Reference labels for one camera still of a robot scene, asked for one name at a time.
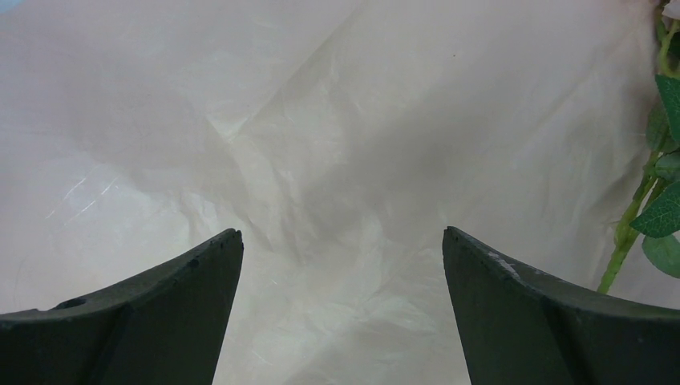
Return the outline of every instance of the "translucent plastic wrap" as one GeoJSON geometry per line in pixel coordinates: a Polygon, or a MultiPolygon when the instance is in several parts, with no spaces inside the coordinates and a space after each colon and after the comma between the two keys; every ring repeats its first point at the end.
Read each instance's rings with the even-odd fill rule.
{"type": "MultiPolygon", "coordinates": [[[[245,260],[215,383],[469,383],[442,232],[594,286],[645,158],[652,7],[7,7],[0,312],[233,227],[245,260]]],[[[613,294],[678,307],[678,290],[636,248],[613,294]]]]}

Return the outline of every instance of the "light blue corner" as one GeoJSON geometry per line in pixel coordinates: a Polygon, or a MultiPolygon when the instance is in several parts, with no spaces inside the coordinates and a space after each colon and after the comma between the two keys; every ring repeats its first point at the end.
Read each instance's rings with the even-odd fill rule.
{"type": "Polygon", "coordinates": [[[23,0],[0,0],[0,14],[4,14],[8,10],[16,7],[23,0]]]}

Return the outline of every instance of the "white surface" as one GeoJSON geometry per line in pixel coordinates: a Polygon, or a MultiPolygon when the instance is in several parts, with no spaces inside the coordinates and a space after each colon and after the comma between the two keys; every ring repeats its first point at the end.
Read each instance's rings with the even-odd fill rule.
{"type": "MultiPolygon", "coordinates": [[[[27,0],[0,14],[0,312],[233,227],[215,383],[468,383],[442,231],[595,285],[644,157],[651,10],[27,0]]],[[[638,253],[614,293],[678,288],[638,253]]]]}

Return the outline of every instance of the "crumpled white sheet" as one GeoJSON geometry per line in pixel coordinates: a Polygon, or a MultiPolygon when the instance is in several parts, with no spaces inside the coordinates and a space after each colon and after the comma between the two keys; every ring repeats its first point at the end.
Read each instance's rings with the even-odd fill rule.
{"type": "MultiPolygon", "coordinates": [[[[652,7],[26,0],[0,14],[0,312],[233,227],[216,384],[469,383],[442,232],[595,286],[644,158],[652,7]]],[[[613,294],[678,290],[638,249],[613,294]]]]}

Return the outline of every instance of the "black object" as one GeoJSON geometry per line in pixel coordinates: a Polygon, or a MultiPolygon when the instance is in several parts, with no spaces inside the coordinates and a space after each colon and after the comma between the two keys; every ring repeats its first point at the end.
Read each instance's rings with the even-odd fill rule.
{"type": "Polygon", "coordinates": [[[680,311],[572,285],[454,228],[443,256],[473,385],[680,384],[680,311]]]}
{"type": "Polygon", "coordinates": [[[242,258],[230,229],[52,310],[0,315],[0,384],[211,384],[242,258]]]}

